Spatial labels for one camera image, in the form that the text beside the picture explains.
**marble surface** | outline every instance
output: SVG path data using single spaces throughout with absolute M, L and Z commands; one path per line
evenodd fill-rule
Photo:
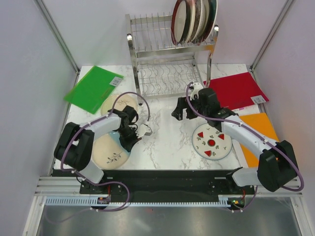
M 101 66 L 106 70 L 124 75 L 123 81 L 113 94 L 135 91 L 135 84 L 131 66 Z M 206 65 L 198 65 L 200 75 L 206 80 Z M 91 69 L 83 66 L 79 80 Z M 214 64 L 212 79 L 247 72 L 245 64 Z M 235 169 L 244 161 L 239 161 L 234 147 L 229 155 L 221 160 L 212 161 L 199 156 L 191 145 L 193 131 L 206 123 L 202 118 L 177 121 L 171 116 L 177 104 L 177 97 L 149 99 L 151 110 L 151 136 L 144 136 L 132 149 L 126 163 L 119 169 L 124 170 L 199 170 L 199 169 Z M 237 111 L 239 115 L 259 113 L 257 105 Z M 148 115 L 145 105 L 139 106 L 139 122 L 142 123 Z M 67 122 L 86 123 L 100 117 L 100 110 L 90 114 L 81 108 L 71 105 Z M 55 169 L 60 168 L 60 161 L 56 161 Z

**dish rack wire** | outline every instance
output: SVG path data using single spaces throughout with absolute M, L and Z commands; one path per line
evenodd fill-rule
M 151 14 L 133 19 L 126 15 L 127 41 L 136 92 L 145 98 L 185 94 L 187 84 L 203 85 L 195 53 L 209 51 L 206 87 L 210 84 L 211 63 L 219 27 L 206 40 L 174 45 L 171 35 L 172 15 Z

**plate with red triangles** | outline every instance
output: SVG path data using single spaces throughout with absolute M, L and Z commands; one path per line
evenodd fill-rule
M 192 145 L 200 156 L 220 160 L 230 153 L 232 139 L 210 125 L 202 124 L 192 134 Z

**orange cutting board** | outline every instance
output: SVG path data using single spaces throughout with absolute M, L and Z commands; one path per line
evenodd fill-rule
M 279 141 L 272 124 L 267 117 L 266 113 L 253 114 L 248 116 L 241 116 L 242 121 L 257 130 L 258 132 L 266 135 L 267 137 Z M 248 167 L 257 167 L 258 158 L 254 156 L 246 147 L 241 145 Z

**gray floor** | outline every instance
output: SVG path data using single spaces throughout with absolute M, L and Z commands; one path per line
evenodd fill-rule
M 51 220 L 86 207 L 46 206 Z M 255 199 L 243 213 L 213 207 L 129 207 L 83 212 L 58 225 L 42 219 L 43 236 L 300 236 L 290 199 Z

